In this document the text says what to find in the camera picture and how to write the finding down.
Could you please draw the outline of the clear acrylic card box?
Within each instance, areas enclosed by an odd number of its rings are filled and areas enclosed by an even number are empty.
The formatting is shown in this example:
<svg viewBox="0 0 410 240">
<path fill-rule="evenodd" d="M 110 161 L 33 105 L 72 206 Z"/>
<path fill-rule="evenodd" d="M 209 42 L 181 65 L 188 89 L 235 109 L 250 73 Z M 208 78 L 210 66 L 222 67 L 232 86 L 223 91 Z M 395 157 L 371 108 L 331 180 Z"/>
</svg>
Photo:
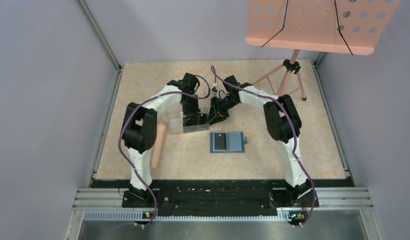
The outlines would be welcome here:
<svg viewBox="0 0 410 240">
<path fill-rule="evenodd" d="M 172 111 L 166 113 L 168 132 L 170 135 L 181 135 L 208 131 L 210 125 L 207 123 L 208 109 L 202 107 L 199 112 L 187 116 L 183 111 Z"/>
</svg>

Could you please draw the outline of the blue leather card holder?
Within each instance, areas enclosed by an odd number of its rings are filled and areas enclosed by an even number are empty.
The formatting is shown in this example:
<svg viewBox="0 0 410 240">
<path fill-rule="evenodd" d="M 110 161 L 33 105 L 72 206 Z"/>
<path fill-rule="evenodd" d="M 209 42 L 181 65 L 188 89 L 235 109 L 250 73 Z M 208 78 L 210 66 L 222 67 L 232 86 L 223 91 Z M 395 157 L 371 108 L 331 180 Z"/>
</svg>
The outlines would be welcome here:
<svg viewBox="0 0 410 240">
<path fill-rule="evenodd" d="M 214 133 L 226 134 L 226 150 L 214 150 Z M 210 133 L 210 153 L 244 153 L 247 137 L 241 131 L 232 132 L 211 132 Z"/>
</svg>

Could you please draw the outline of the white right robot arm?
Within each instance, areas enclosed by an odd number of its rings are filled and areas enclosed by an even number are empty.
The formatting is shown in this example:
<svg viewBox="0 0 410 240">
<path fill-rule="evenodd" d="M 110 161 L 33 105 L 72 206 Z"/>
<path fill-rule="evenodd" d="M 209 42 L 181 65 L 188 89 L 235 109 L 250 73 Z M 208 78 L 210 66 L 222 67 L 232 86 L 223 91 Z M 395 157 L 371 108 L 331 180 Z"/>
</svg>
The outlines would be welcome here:
<svg viewBox="0 0 410 240">
<path fill-rule="evenodd" d="M 226 120 L 229 110 L 239 104 L 262 111 L 267 132 L 279 144 L 284 156 L 287 202 L 295 207 L 316 207 L 315 184 L 303 166 L 299 147 L 302 121 L 292 98 L 287 94 L 266 93 L 247 82 L 239 84 L 233 75 L 222 83 L 226 96 L 220 98 L 215 94 L 211 97 L 207 123 L 213 125 Z"/>
</svg>

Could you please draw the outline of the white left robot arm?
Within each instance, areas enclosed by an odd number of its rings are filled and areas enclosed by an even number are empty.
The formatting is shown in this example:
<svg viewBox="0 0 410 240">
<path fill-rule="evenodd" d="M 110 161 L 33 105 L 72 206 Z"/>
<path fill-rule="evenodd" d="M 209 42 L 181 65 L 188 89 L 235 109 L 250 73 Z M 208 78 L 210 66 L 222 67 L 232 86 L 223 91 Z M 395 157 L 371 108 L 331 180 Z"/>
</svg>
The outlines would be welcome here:
<svg viewBox="0 0 410 240">
<path fill-rule="evenodd" d="M 199 108 L 197 95 L 200 87 L 199 75 L 186 73 L 181 80 L 171 80 L 151 98 L 127 105 L 123 125 L 118 139 L 118 149 L 131 165 L 131 180 L 124 197 L 124 207 L 151 208 L 157 205 L 156 196 L 150 187 L 152 183 L 150 163 L 152 148 L 159 142 L 158 119 L 175 104 L 181 104 L 180 130 L 183 134 L 203 131 L 208 128 L 207 114 Z M 124 154 L 122 147 L 128 150 Z"/>
</svg>

